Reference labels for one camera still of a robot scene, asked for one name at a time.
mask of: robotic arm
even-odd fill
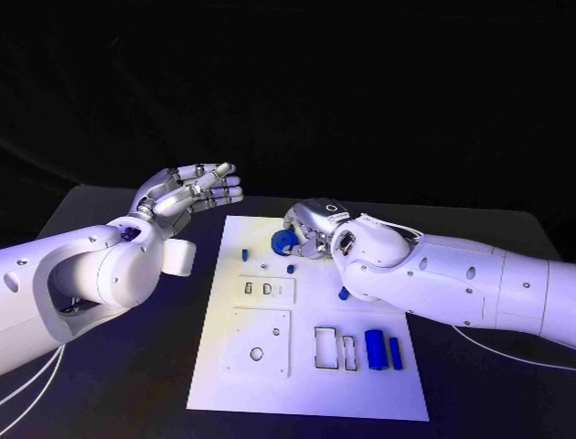
[[[138,306],[161,272],[190,275],[195,244],[173,237],[196,212],[242,201],[233,172],[229,163],[166,169],[125,217],[0,250],[0,375]]]
[[[449,325],[527,332],[576,349],[576,264],[351,216],[328,198],[291,208],[285,228],[292,224],[308,241],[284,253],[331,255],[359,299],[382,299]]]

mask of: black backdrop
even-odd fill
[[[527,210],[576,260],[576,2],[15,3],[0,246],[74,185],[228,160],[255,195]]]

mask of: circular hole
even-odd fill
[[[251,358],[254,361],[259,361],[264,358],[264,349],[262,348],[252,349]]]

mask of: white robotic arm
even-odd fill
[[[0,250],[0,375],[140,305],[161,272],[190,275],[195,244],[171,238],[193,213],[242,201],[233,172],[229,163],[166,169],[127,217]]]
[[[328,198],[298,203],[287,228],[292,222],[310,241],[284,252],[311,259],[331,255],[357,298],[382,299],[449,325],[536,334],[576,349],[576,264],[423,235],[366,214],[351,218]]]

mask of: table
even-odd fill
[[[76,187],[39,237],[124,215],[133,195],[134,189]],[[452,327],[413,315],[429,423],[186,410],[226,215],[279,217],[297,201],[246,197],[195,216],[179,236],[197,244],[192,277],[163,275],[146,303],[69,343],[55,383],[6,437],[576,437],[576,373],[493,354]],[[559,260],[537,220],[524,212],[344,204],[426,233]],[[467,334],[506,353],[576,367],[576,352],[534,336],[484,329],[467,329]],[[0,377],[0,399],[48,358]],[[43,383],[40,379],[0,408],[0,431]]]

